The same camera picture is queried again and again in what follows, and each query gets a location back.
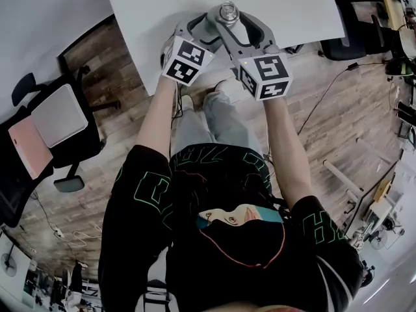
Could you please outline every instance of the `white sneaker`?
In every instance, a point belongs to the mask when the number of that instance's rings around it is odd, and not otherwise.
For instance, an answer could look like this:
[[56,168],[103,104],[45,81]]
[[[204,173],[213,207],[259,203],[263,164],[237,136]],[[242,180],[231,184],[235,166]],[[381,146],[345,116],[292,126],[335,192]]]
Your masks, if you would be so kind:
[[182,96],[182,111],[194,110],[194,101],[189,95]]

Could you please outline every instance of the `table top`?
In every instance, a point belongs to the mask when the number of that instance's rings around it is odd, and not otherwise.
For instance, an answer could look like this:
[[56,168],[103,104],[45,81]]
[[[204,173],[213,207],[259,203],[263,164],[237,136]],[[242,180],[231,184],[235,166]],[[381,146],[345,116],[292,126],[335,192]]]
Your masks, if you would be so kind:
[[[149,95],[161,73],[163,43],[184,16],[208,12],[226,0],[110,0],[130,55]],[[231,0],[268,25],[280,48],[340,38],[334,0]]]

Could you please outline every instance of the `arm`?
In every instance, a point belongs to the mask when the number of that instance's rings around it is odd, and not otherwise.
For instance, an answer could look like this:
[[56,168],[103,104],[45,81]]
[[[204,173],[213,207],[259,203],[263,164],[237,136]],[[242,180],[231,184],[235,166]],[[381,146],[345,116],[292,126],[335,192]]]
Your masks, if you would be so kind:
[[[174,94],[175,83],[161,77],[136,145],[111,190],[98,266],[101,301],[107,312],[135,310],[149,267],[171,241],[172,202],[167,191]],[[134,285],[120,285],[132,281]]]
[[138,132],[136,144],[158,151],[169,159],[170,124],[175,82],[161,76],[150,108]]
[[313,195],[306,152],[292,123],[283,98],[264,102],[268,139],[281,195],[290,209],[305,196]]
[[307,196],[292,208],[292,221],[302,241],[306,311],[342,312],[363,281],[358,253],[345,239],[318,199]]

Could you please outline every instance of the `light blue jeans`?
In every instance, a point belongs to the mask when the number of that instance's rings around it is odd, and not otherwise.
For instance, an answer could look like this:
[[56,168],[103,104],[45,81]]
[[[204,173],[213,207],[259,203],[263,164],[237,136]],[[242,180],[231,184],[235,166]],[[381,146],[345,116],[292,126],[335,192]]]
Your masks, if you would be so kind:
[[185,109],[178,118],[174,153],[187,146],[201,143],[220,143],[250,148],[262,155],[261,145],[253,130],[248,127],[222,91],[207,94],[203,102],[209,131],[192,109]]

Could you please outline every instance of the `office chair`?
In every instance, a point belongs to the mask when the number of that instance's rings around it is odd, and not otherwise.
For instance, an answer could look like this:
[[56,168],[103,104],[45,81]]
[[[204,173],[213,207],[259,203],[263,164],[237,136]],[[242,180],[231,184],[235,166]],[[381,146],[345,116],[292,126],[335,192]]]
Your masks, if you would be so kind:
[[330,60],[350,60],[385,53],[392,48],[394,31],[381,27],[376,16],[372,23],[358,21],[352,2],[383,0],[335,0],[343,23],[344,38],[321,41],[322,55]]
[[98,155],[105,145],[105,142],[99,138],[98,128],[92,113],[109,107],[114,107],[115,109],[121,107],[120,101],[90,107],[81,86],[83,75],[89,71],[90,68],[88,66],[83,66],[79,68],[76,80],[72,74],[65,73],[49,84],[36,84],[33,74],[29,73],[16,85],[12,94],[13,104],[16,106],[28,93],[38,91],[38,94],[27,105],[28,111],[32,112],[61,86],[65,84],[71,86],[78,104],[88,120],[88,125],[82,131],[50,148],[53,155],[52,163],[54,168],[63,168],[71,165],[71,169],[65,178],[54,181],[54,185],[61,192],[75,192],[84,187],[85,184],[82,178],[79,175],[75,175],[79,163]]
[[26,202],[33,190],[46,177],[53,173],[53,165],[49,163],[36,179],[32,179],[20,159],[8,129],[28,117],[30,112],[20,107],[17,113],[0,125],[0,139],[2,140],[2,159],[0,169],[0,222],[9,227],[16,227]]

